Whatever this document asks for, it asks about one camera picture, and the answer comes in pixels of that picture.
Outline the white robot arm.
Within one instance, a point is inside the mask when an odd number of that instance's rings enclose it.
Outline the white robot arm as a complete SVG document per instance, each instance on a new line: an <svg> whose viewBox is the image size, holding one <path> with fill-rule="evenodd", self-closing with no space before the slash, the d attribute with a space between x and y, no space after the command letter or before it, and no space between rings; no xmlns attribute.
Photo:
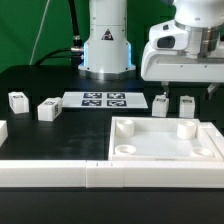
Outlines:
<svg viewBox="0 0 224 224"><path fill-rule="evenodd" d="M213 92L224 83L224 0L167 0L172 20L150 28L141 61L146 81L207 82ZM126 39L127 0L90 0L90 36L80 71L101 80L135 70Z"/></svg>

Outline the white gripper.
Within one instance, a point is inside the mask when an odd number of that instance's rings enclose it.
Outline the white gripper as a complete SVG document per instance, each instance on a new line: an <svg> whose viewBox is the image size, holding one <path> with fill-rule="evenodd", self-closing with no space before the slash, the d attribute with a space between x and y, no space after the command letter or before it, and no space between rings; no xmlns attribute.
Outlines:
<svg viewBox="0 0 224 224"><path fill-rule="evenodd" d="M221 27L191 27L170 20L149 31L142 62L145 81L162 81L166 98L171 82L210 82L206 98L224 82L224 41Z"/></svg>

